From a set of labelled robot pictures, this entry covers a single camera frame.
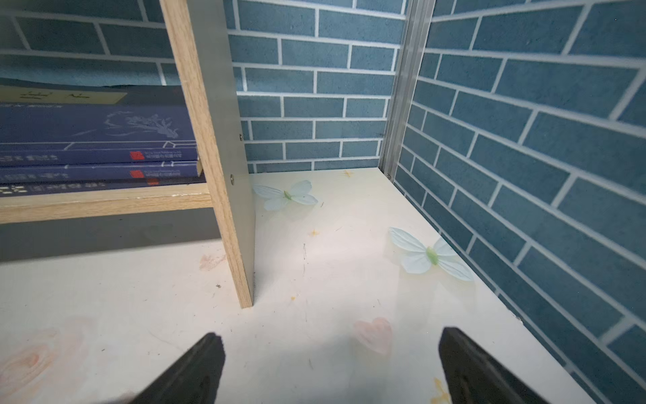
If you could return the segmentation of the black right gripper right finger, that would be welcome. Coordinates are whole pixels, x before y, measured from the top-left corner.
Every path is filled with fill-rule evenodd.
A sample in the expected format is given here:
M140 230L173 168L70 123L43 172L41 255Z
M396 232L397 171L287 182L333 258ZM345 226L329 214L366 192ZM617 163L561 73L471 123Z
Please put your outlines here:
M453 403L548 404L459 328L444 328L438 345Z

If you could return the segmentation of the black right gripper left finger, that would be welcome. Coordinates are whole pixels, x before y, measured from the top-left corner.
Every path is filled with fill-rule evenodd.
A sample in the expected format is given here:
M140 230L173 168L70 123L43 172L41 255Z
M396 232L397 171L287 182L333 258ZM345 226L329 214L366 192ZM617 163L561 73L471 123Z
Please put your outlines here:
M215 333L206 333L131 403L214 404L224 365L222 338Z

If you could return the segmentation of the light wooden bookshelf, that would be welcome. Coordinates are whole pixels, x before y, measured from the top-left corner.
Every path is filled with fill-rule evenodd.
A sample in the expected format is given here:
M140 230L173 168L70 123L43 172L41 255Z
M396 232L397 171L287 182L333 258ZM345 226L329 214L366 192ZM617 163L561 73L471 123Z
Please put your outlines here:
M241 307L254 299L255 208L221 1L162 1L205 183L1 200L1 222L214 209Z

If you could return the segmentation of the middle blue book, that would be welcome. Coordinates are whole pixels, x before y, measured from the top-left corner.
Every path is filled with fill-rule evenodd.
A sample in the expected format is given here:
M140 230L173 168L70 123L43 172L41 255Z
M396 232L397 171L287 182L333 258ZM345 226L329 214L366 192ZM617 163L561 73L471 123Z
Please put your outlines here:
M1 183L198 178L202 172L203 166L199 160L97 165L23 166L1 168Z

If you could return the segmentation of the blue book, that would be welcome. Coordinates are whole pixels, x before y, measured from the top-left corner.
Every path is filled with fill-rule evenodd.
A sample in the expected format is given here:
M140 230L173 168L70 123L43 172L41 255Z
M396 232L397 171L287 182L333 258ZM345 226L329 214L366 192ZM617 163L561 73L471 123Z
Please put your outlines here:
M182 106L2 104L4 167L197 159Z
M1 183L198 178L202 172L203 166L199 160L97 165L23 166L1 168Z

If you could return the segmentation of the bottom dark book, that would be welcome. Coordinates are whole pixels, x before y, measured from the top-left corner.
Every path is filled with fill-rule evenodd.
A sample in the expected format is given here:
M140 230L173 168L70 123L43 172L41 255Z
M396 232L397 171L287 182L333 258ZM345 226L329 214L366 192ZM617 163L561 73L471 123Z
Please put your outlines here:
M147 178L128 180L80 181L59 183L12 183L1 185L1 197L57 195L98 190L127 190L156 186L205 183L205 176L195 178Z

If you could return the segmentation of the top blue book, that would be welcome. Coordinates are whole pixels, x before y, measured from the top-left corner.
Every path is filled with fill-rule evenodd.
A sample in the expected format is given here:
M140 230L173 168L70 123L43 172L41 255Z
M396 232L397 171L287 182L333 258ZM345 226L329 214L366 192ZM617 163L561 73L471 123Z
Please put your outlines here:
M197 159L182 106L2 104L4 167Z

